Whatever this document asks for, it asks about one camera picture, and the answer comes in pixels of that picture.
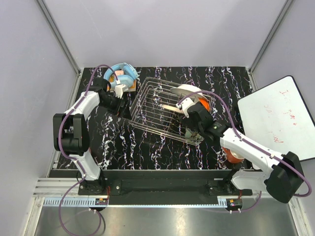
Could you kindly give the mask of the orange and white bowl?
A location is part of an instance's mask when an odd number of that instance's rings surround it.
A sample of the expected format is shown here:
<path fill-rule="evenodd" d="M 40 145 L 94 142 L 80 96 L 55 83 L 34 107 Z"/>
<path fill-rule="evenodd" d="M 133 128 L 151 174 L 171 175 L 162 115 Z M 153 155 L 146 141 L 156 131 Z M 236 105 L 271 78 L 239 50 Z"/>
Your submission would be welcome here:
<path fill-rule="evenodd" d="M 200 103 L 205 107 L 205 109 L 209 112 L 210 111 L 210 103 L 205 98 L 199 98 Z"/>

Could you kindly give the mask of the green ceramic bowl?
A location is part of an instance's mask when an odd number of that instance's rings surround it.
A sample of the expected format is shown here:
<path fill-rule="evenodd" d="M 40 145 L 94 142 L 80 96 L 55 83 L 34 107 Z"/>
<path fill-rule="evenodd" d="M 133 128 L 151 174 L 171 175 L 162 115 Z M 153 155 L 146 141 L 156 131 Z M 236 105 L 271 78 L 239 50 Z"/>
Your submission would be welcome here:
<path fill-rule="evenodd" d="M 204 138 L 196 131 L 192 131 L 189 128 L 186 128 L 185 138 L 194 142 L 202 142 Z"/>

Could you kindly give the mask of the wire dish rack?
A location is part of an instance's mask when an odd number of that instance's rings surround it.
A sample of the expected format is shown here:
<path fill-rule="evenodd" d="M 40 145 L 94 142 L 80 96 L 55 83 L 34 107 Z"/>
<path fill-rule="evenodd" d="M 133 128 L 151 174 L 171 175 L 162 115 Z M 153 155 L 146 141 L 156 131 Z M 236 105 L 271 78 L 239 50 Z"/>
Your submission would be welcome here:
<path fill-rule="evenodd" d="M 133 127 L 163 135 L 191 145 L 194 142 L 185 138 L 186 128 L 181 125 L 180 117 L 184 114 L 163 109 L 163 104 L 176 107 L 182 99 L 170 92 L 181 84 L 148 77 L 141 85 L 131 107 L 131 125 Z"/>

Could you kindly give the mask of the pink and cream plate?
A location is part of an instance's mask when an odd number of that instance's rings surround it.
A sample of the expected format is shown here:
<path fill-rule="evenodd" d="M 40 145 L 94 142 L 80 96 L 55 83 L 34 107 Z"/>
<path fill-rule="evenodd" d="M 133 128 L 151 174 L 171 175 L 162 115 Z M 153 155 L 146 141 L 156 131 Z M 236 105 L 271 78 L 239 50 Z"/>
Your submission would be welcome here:
<path fill-rule="evenodd" d="M 169 106 L 169 105 L 166 105 L 166 104 L 163 104 L 161 106 L 163 109 L 167 109 L 167 110 L 170 110 L 170 111 L 173 111 L 173 112 L 177 112 L 177 113 L 180 113 L 180 114 L 183 114 L 184 112 L 182 110 L 180 110 L 179 108 L 177 107 L 173 107 L 173 106 Z"/>

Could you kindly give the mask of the white paper plate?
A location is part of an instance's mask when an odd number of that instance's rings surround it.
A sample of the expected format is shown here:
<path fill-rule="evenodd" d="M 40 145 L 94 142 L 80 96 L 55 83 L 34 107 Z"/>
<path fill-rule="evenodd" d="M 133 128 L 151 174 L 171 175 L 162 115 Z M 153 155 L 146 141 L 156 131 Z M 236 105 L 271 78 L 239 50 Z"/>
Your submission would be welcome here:
<path fill-rule="evenodd" d="M 203 94 L 201 93 L 201 89 L 196 87 L 196 86 L 192 86 L 192 85 L 188 85 L 188 84 L 182 84 L 178 87 L 173 87 L 170 89 L 170 92 L 172 94 L 175 94 L 179 97 L 184 97 L 184 96 L 187 96 L 193 92 L 198 92 L 198 93 L 195 93 L 193 95 L 190 95 L 189 97 L 190 98 L 205 98 L 203 96 Z"/>

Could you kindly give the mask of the orange ceramic mug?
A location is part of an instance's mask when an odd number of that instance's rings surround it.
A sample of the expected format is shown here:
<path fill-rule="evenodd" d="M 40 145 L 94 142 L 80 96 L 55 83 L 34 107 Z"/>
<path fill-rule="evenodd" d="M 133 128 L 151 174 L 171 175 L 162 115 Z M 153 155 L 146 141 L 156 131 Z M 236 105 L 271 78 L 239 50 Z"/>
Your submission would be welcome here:
<path fill-rule="evenodd" d="M 244 160 L 244 158 L 241 155 L 231 151 L 230 149 L 227 149 L 224 147 L 222 147 L 222 149 L 225 152 L 226 159 L 229 163 L 237 164 L 237 163 L 240 163 Z"/>

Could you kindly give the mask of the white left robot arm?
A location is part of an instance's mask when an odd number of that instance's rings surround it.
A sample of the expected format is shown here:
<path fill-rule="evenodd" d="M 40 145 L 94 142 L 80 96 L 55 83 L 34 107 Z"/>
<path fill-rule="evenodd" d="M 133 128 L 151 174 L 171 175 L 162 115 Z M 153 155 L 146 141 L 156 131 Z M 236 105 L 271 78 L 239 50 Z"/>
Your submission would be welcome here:
<path fill-rule="evenodd" d="M 91 87 L 81 93 L 79 99 L 67 111 L 53 116 L 55 150 L 70 159 L 81 172 L 83 180 L 90 181 L 89 189 L 100 195 L 106 190 L 106 182 L 100 179 L 100 167 L 94 161 L 90 148 L 87 118 L 94 108 L 104 107 L 109 113 L 123 116 L 126 100 L 123 98 L 128 85 L 96 78 Z"/>

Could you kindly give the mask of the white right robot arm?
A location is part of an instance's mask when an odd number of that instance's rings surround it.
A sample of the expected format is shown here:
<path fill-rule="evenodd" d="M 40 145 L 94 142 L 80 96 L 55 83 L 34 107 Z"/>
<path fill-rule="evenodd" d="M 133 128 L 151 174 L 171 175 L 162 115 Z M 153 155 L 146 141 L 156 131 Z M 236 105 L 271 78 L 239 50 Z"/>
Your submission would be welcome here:
<path fill-rule="evenodd" d="M 240 190 L 266 191 L 281 203 L 288 203 L 303 183 L 303 170 L 293 152 L 281 154 L 250 140 L 223 121 L 214 120 L 201 102 L 184 101 L 180 121 L 210 144 L 236 153 L 257 166 L 257 170 L 236 169 L 218 181 L 217 190 L 234 195 Z"/>

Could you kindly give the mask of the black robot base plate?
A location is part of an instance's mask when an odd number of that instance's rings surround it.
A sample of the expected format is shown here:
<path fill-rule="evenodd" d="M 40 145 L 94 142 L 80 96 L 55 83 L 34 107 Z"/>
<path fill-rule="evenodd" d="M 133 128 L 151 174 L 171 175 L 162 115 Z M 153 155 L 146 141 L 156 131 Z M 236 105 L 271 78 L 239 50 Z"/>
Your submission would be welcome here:
<path fill-rule="evenodd" d="M 79 195 L 109 194 L 112 205 L 192 207 L 218 204 L 218 197 L 250 196 L 230 182 L 234 170 L 107 170 L 80 184 Z"/>

